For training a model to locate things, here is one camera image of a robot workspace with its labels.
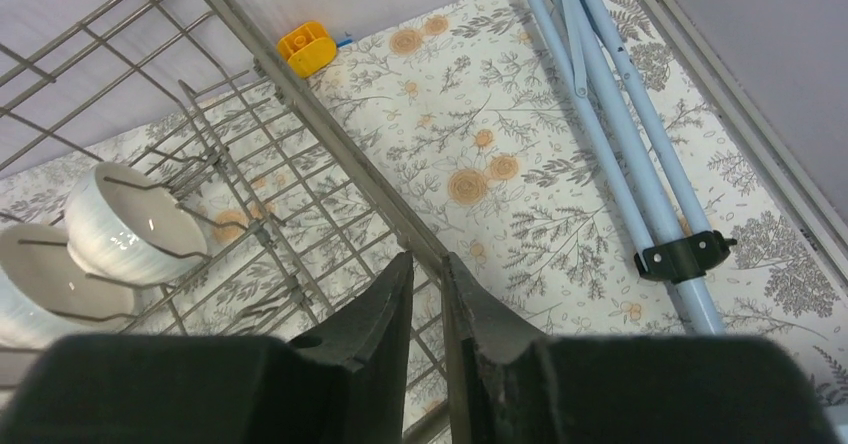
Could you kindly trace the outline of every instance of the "yellow plastic clip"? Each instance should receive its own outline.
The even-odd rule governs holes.
[[[307,22],[277,43],[277,52],[300,77],[318,72],[336,57],[336,43],[320,23]]]

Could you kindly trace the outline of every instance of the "bowl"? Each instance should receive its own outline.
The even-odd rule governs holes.
[[[141,300],[134,290],[87,278],[64,245],[22,240],[66,244],[68,236],[42,224],[18,224],[0,232],[0,344],[43,348],[67,334],[114,331],[126,323],[126,318],[65,318],[49,310],[94,318],[138,311]]]
[[[110,178],[156,184],[113,162],[97,164],[77,181],[65,202],[68,251],[77,265],[132,284],[154,284],[176,279],[205,259],[203,233],[168,191]]]

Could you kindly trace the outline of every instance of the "metal wire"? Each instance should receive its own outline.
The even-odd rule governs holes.
[[[8,102],[0,106],[0,119],[9,120],[12,124],[25,126],[36,132],[36,136],[24,143],[11,156],[0,162],[0,171],[16,163],[22,156],[36,149],[44,141],[55,141],[68,148],[68,151],[78,153],[91,160],[92,166],[103,161],[103,157],[92,148],[73,142],[67,135],[59,132],[69,123],[74,122],[84,111],[98,106],[105,106],[104,97],[121,87],[131,77],[141,78],[149,83],[173,103],[178,109],[178,122],[172,128],[145,147],[138,155],[131,156],[125,164],[139,170],[156,181],[150,186],[140,186],[134,183],[110,178],[115,185],[128,186],[140,192],[151,192],[157,189],[170,191],[179,201],[177,207],[191,214],[201,227],[208,230],[232,228],[239,233],[231,242],[209,255],[203,255],[203,261],[186,275],[169,283],[137,285],[121,282],[105,276],[87,275],[105,284],[128,287],[134,291],[160,295],[147,302],[145,307],[134,314],[115,314],[110,316],[85,316],[67,311],[53,311],[57,315],[82,321],[102,322],[110,319],[125,319],[126,324],[118,332],[158,332],[162,334],[189,334],[194,321],[203,316],[201,312],[209,303],[220,299],[222,293],[233,286],[250,281],[248,273],[252,266],[259,263],[270,266],[274,276],[269,285],[262,288],[252,299],[245,301],[244,306],[234,315],[224,316],[219,322],[213,323],[212,331],[220,334],[269,334],[280,335],[285,324],[296,316],[303,316],[310,325],[315,325],[351,299],[362,292],[381,271],[379,263],[369,262],[366,256],[375,250],[388,245],[397,247],[395,242],[404,243],[404,247],[414,251],[418,262],[427,275],[427,279],[415,289],[418,293],[431,285],[440,286],[438,279],[440,258],[446,254],[445,248],[431,231],[420,221],[414,212],[405,204],[385,178],[376,171],[367,158],[345,134],[329,112],[317,101],[303,82],[294,75],[287,65],[280,60],[271,43],[258,33],[234,0],[203,0],[207,6],[199,16],[188,24],[180,20],[167,9],[163,3],[166,0],[141,0],[142,4],[126,10],[127,4],[137,0],[109,0],[81,19],[77,24],[63,32],[56,39],[34,52],[12,50],[0,44],[0,54],[8,56],[14,62],[13,67],[0,75],[0,88],[13,82],[19,76],[35,78],[23,91],[14,95]],[[105,26],[101,20],[109,14],[114,17],[118,11],[122,18],[117,24]],[[175,31],[140,59],[131,59],[121,52],[114,44],[115,38],[141,18],[156,18],[160,26],[173,28]],[[204,47],[201,40],[195,36],[195,31],[209,22],[218,21],[225,24],[235,38],[240,41],[245,52],[252,57],[254,68],[259,75],[251,70],[230,72],[213,54]],[[50,66],[59,57],[57,49],[72,39],[87,38],[89,42],[72,53],[70,57],[60,60]],[[196,76],[190,72],[181,75],[177,82],[162,82],[154,78],[148,71],[163,53],[175,45],[188,45],[193,52],[217,70],[220,78],[217,82],[194,82]],[[126,70],[116,78],[106,83],[92,95],[81,99],[75,108],[69,110],[63,117],[51,123],[40,123],[26,117],[19,109],[34,96],[43,95],[45,89],[60,83],[61,77],[92,53],[106,51],[117,58]],[[239,85],[242,79],[254,76],[249,84]],[[169,89],[179,87],[181,93]],[[273,97],[257,99],[253,96],[257,90],[273,87]],[[235,106],[235,112],[218,112],[224,106]],[[218,118],[210,116],[220,114]],[[234,123],[247,125],[237,132],[228,132]],[[280,125],[292,125],[290,129],[275,134]],[[311,136],[314,144],[308,144],[302,149],[289,151],[286,143],[290,139]],[[250,151],[243,155],[234,155],[231,148],[251,142],[256,136],[265,139],[263,144],[250,144]],[[248,177],[245,166],[257,156],[273,154],[275,159],[264,168],[256,169]],[[326,155],[328,162],[313,167],[304,166],[310,158]],[[268,196],[260,196],[254,190],[253,183],[264,179],[281,169],[287,169],[293,176],[292,182],[287,182],[282,188]],[[342,171],[345,177],[331,185],[317,187],[315,180],[327,172]],[[207,217],[199,208],[192,204],[192,196],[200,192],[204,183],[213,181],[224,184],[232,199],[247,218],[247,223],[239,221],[217,222]],[[335,216],[331,209],[331,199],[339,195],[347,196],[355,192],[362,201],[361,206],[350,215]],[[306,196],[306,202],[298,208],[286,212],[270,209],[270,204],[283,200],[294,202],[292,196]],[[322,234],[306,245],[300,245],[287,236],[287,225],[304,216],[321,221]],[[51,224],[61,222],[63,216],[50,215]],[[0,210],[0,223],[16,223],[31,220],[31,216],[16,215],[8,209]],[[363,237],[361,240],[352,236],[356,229],[367,226],[372,222],[382,221],[385,230],[375,236]],[[56,245],[65,243],[27,241],[28,245]],[[333,246],[338,248],[341,257],[330,262],[324,268],[315,270],[310,266],[310,256],[321,249]],[[168,249],[161,249],[174,257],[195,257],[196,254],[177,254]],[[237,269],[229,274],[220,276],[215,282],[206,282],[210,271],[219,268],[228,260],[228,256],[245,253],[249,257]],[[350,266],[358,269],[361,279],[357,282],[341,282],[344,271]],[[202,294],[194,293],[201,289]],[[168,316],[169,322],[151,331],[150,322]],[[411,376],[409,388],[418,385],[429,376],[444,378],[444,359],[430,349],[423,333],[433,332],[441,315],[435,315],[420,326],[413,326],[410,336],[429,361],[429,367],[417,376]],[[12,350],[0,348],[0,368],[7,362],[29,362],[21,360],[20,356],[32,356],[37,350]],[[13,389],[15,379],[20,376],[0,380],[0,392]],[[421,425],[446,425],[446,406],[438,406]],[[416,427],[416,435],[432,436],[438,432],[422,431],[421,425]]]

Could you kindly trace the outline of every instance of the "wire rack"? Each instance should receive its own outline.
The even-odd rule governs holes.
[[[68,183],[67,188],[50,190],[50,198],[37,201],[35,208],[2,209],[0,226],[62,226],[62,203],[75,179],[97,162],[116,161],[156,184],[112,184],[139,196],[167,189],[210,243],[209,252],[201,256],[171,253],[200,258],[174,282],[139,286],[88,276],[132,288],[143,301],[137,313],[52,311],[93,324],[118,322],[118,332],[291,338],[356,297],[396,252],[411,249],[417,259],[415,305],[426,312],[413,322],[408,385],[444,379],[443,353],[433,343],[441,340],[437,276],[445,249],[362,154],[357,136],[338,125],[234,0],[200,0],[201,9],[193,15],[180,11],[183,2],[109,0],[35,52],[0,43],[0,55],[12,63],[9,70],[0,68],[5,71],[0,75],[0,102],[5,101],[0,125],[32,132],[31,139],[0,163],[0,173],[18,170],[25,156],[58,145],[66,155],[53,163],[61,164],[60,172],[67,175],[60,180]],[[166,37],[147,43],[144,52],[122,47],[122,33],[142,23]],[[240,61],[231,57],[232,48],[222,60],[207,46],[210,26],[216,25],[216,32],[233,38],[243,54]],[[160,61],[170,56],[173,63],[177,50],[190,53],[191,59],[181,62],[192,64],[163,74]],[[73,86],[63,77],[103,53],[114,62],[114,77],[105,85],[78,95],[58,119],[40,122],[27,114],[28,103],[43,100],[55,88]],[[236,61],[247,63],[247,69],[234,69],[230,63]],[[203,72],[195,68],[197,62],[206,66]],[[176,111],[127,133],[144,132],[147,145],[125,151],[65,137],[73,134],[68,129],[85,126],[86,116],[101,108],[108,112],[114,105],[109,96],[139,82],[155,88]],[[224,202],[228,209],[212,215],[209,202]],[[215,304],[228,299],[235,305],[221,312]],[[0,365],[6,369],[0,372],[0,390],[8,394],[14,389],[20,377],[14,369],[22,372],[37,352],[0,353],[6,363]],[[445,411],[444,403],[431,406],[424,419],[406,426],[411,433],[432,437],[446,425]],[[419,432],[424,421],[434,430]]]

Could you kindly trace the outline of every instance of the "black bracket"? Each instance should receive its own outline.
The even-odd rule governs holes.
[[[725,239],[718,231],[704,231],[677,241],[650,247],[634,256],[639,275],[649,281],[678,284],[718,266],[730,256],[736,239]]]

